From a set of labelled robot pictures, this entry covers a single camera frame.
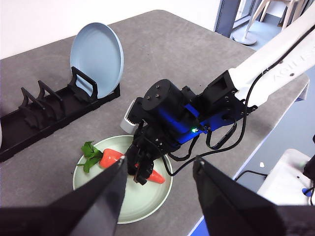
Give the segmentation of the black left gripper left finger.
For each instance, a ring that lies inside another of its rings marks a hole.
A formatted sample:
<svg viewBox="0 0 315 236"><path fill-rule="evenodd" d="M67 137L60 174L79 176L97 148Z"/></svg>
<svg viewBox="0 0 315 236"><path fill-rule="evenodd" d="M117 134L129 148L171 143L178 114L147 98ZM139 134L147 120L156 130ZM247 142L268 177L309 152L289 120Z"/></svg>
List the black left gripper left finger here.
<svg viewBox="0 0 315 236"><path fill-rule="evenodd" d="M127 161L47 206L2 207L2 236L112 236L125 197Z"/></svg>

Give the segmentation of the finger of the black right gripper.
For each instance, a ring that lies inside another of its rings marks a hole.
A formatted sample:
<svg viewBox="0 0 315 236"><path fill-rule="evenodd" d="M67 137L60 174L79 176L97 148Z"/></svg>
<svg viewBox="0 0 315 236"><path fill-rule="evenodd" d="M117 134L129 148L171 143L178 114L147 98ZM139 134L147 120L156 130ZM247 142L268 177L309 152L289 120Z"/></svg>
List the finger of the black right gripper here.
<svg viewBox="0 0 315 236"><path fill-rule="evenodd" d="M134 162L133 166L136 168L133 181L141 185L146 184L147 179L153 172L154 162L150 159L145 159L140 162Z"/></svg>
<svg viewBox="0 0 315 236"><path fill-rule="evenodd" d="M127 172L129 175L135 175L137 168L136 164L138 162L139 148L136 145L131 145L126 151L127 157Z"/></svg>

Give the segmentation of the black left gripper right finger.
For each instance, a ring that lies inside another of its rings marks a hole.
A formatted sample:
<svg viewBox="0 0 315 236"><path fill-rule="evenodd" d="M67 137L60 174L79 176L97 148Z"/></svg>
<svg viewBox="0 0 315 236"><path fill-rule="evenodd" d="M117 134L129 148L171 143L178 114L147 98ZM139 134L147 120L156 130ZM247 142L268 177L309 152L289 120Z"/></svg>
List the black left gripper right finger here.
<svg viewBox="0 0 315 236"><path fill-rule="evenodd" d="M314 206L279 206L201 157L193 163L198 198L212 236L313 236Z"/></svg>

